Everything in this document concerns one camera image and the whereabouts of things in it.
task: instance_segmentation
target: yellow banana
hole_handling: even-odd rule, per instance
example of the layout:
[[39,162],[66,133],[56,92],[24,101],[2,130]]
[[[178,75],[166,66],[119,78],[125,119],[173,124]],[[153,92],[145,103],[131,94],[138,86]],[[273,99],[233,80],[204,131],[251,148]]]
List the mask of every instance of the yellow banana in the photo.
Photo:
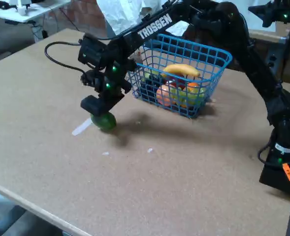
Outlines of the yellow banana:
[[185,74],[198,77],[200,76],[200,72],[196,70],[194,67],[186,64],[172,64],[168,65],[164,72],[171,73],[171,74]]

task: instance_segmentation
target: white cloth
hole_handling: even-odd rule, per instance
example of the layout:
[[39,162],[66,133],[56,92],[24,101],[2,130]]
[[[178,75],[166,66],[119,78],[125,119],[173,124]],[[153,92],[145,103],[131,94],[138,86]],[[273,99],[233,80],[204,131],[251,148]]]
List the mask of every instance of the white cloth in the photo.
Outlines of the white cloth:
[[[167,0],[97,0],[99,8],[104,14],[114,33],[118,35],[124,30],[133,27],[141,22],[141,18],[147,13],[154,13],[161,9]],[[276,32],[276,25],[273,23],[269,28],[262,27],[262,20],[248,11],[249,6],[263,5],[269,0],[228,0],[234,3],[241,14],[245,17],[248,27],[251,30],[263,30]],[[186,22],[178,22],[167,29],[173,35],[182,36],[188,27]]]

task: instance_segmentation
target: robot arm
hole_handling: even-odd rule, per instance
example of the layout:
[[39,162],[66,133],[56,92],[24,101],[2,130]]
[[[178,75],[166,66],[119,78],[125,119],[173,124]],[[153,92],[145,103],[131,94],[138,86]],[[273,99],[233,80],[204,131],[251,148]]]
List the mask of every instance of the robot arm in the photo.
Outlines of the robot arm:
[[[290,166],[290,93],[283,89],[255,52],[247,23],[231,2],[169,0],[162,10],[145,16],[141,24],[116,36],[107,45],[85,34],[80,40],[78,60],[92,70],[84,73],[81,81],[94,87],[98,98],[92,95],[86,97],[81,107],[94,116],[107,113],[124,97],[122,89],[125,93],[131,90],[125,76],[128,71],[136,69],[136,63],[129,56],[144,42],[181,20],[195,29],[209,31],[219,44],[230,51],[265,101],[267,119],[274,130],[270,141],[258,154],[264,163],[260,181],[290,193],[290,181],[282,168],[284,163]],[[267,148],[269,154],[263,161],[260,154]]]

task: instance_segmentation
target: gray floor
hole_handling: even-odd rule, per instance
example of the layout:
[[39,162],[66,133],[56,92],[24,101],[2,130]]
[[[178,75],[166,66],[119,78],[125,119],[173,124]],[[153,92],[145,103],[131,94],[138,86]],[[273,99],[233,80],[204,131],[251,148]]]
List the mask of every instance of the gray floor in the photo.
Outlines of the gray floor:
[[[59,29],[65,28],[74,29],[74,26],[69,22],[59,21]],[[97,36],[106,36],[106,30],[94,29],[89,26],[77,25],[80,31],[90,32]],[[44,29],[49,35],[57,32],[57,25],[55,20],[45,20]],[[6,24],[3,19],[0,19],[0,54],[4,52],[15,53],[34,43],[33,34],[29,25],[18,24],[16,26]]]
[[[59,30],[65,28],[74,29],[68,22],[59,22]],[[89,26],[77,26],[81,31],[89,31],[95,35],[104,37],[105,30],[92,29]],[[49,35],[57,32],[57,25],[54,20],[46,20],[44,29]],[[0,54],[4,52],[15,53],[34,43],[31,28],[25,24],[16,26],[5,24],[0,19]],[[12,206],[0,206],[0,220],[10,211]],[[57,236],[59,233],[52,232],[52,226],[41,220],[30,212],[26,212],[4,236]]]

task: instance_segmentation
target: white desk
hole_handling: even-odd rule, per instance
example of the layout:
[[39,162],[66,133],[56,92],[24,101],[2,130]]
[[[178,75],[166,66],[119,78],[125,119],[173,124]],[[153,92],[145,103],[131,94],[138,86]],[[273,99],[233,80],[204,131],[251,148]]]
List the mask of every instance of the white desk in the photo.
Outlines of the white desk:
[[[5,20],[27,23],[30,20],[37,21],[44,14],[69,4],[71,0],[46,0],[40,3],[31,4],[25,16],[21,16],[15,8],[2,10],[0,9],[0,18]],[[42,38],[41,27],[32,27],[34,41],[37,42]]]

